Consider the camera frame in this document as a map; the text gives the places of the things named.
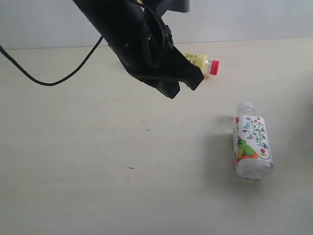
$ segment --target white table surface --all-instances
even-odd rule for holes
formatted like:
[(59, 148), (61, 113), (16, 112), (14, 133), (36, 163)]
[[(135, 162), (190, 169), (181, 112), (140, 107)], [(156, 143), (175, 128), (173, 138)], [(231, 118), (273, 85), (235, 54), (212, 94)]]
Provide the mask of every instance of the white table surface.
[[(131, 78), (108, 47), (53, 88), (0, 57), (1, 235), (313, 233), (313, 39), (177, 47), (221, 66), (173, 100)], [(55, 81), (89, 50), (10, 53)], [(267, 122), (270, 180), (236, 177), (242, 101)]]

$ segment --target plastic bottle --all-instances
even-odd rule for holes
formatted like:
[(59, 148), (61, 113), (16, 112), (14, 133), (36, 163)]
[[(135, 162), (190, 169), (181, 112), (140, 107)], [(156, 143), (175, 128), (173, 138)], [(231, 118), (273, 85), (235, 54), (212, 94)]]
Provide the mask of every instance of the plastic bottle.
[(239, 176), (261, 179), (273, 168), (264, 119), (255, 115), (253, 104), (237, 107), (233, 126), (236, 172)]
[(216, 75), (219, 70), (220, 62), (217, 60), (209, 60), (207, 55), (195, 54), (190, 52), (182, 52), (183, 56), (189, 60), (190, 63), (199, 67), (203, 74)]

